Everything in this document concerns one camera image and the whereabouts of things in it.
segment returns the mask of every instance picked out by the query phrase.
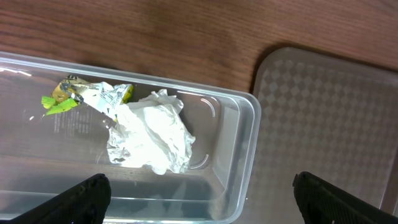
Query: black object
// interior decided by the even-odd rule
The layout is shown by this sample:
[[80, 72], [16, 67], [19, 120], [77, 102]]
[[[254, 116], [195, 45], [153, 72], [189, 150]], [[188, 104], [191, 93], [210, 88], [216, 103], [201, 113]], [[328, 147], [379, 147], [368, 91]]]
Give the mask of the black object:
[[104, 174], [96, 174], [7, 224], [100, 224], [111, 202], [111, 187]]
[[398, 224], [397, 217], [309, 172], [296, 174], [293, 187], [305, 224]]

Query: textured mat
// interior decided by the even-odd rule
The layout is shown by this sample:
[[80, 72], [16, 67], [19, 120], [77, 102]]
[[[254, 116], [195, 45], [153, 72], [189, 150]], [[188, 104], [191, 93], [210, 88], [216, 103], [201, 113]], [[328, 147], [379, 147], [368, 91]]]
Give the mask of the textured mat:
[[[286, 48], [262, 63], [254, 96], [260, 134], [234, 223], [303, 223], [292, 188], [301, 171], [375, 207], [396, 204], [398, 186], [389, 186], [398, 178], [396, 74]], [[391, 197], [383, 199], [386, 189]]]

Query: clear plastic bin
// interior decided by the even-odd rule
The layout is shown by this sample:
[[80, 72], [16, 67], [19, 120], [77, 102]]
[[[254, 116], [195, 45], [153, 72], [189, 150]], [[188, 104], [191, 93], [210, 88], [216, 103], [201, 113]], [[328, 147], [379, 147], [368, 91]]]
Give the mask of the clear plastic bin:
[[[11, 219], [97, 173], [111, 182], [106, 222], [231, 223], [248, 187], [261, 109], [248, 93], [0, 52], [0, 218]], [[112, 165], [109, 119], [86, 105], [43, 116], [41, 97], [69, 74], [132, 83], [132, 101], [166, 88], [197, 137], [185, 174]]]

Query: wood grain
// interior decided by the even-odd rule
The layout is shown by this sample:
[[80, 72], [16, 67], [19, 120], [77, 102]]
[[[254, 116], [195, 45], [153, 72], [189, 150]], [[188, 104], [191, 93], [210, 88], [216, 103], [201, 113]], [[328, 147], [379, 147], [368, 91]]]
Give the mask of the wood grain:
[[0, 50], [249, 91], [299, 45], [398, 69], [394, 0], [0, 1]]

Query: white tissue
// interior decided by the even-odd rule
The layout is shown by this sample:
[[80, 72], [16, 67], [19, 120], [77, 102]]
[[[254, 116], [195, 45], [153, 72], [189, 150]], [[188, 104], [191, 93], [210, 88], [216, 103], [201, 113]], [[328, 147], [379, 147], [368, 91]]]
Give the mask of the white tissue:
[[137, 103], [117, 108], [118, 122], [109, 129], [108, 154], [112, 163], [124, 167], [147, 164], [156, 174], [185, 172], [195, 141], [178, 113], [183, 103], [167, 90], [152, 92]]

